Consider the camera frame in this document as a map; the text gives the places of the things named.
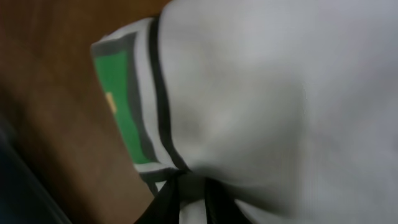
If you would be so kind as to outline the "white printed shirt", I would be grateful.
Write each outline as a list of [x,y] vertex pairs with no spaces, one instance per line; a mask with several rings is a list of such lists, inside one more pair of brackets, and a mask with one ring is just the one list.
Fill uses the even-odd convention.
[[183,174],[179,223],[206,179],[251,223],[397,222],[396,0],[172,1],[91,54],[141,179]]

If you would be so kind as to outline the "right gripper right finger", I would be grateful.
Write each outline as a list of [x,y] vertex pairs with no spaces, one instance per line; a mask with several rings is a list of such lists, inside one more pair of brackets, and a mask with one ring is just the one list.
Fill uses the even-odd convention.
[[251,224],[219,182],[206,179],[204,191],[207,224]]

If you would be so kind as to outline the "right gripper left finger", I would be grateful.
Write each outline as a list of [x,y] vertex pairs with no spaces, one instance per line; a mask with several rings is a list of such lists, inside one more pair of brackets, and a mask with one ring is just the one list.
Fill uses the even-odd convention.
[[183,174],[142,174],[150,190],[155,190],[158,182],[165,184],[135,224],[179,224],[181,176]]

